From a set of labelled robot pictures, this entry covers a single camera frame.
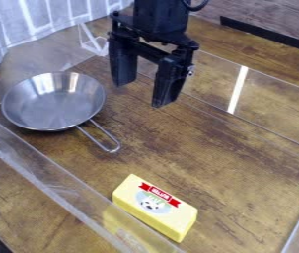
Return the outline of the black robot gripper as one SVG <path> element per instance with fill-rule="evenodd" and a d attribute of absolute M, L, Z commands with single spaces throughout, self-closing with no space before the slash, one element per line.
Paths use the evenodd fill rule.
<path fill-rule="evenodd" d="M 174 102 L 190 75 L 198 43 L 186 35 L 192 0 L 135 0 L 132 14 L 114 11 L 108 33 L 112 80 L 118 87 L 138 77 L 138 57 L 158 62 L 151 105 Z"/>

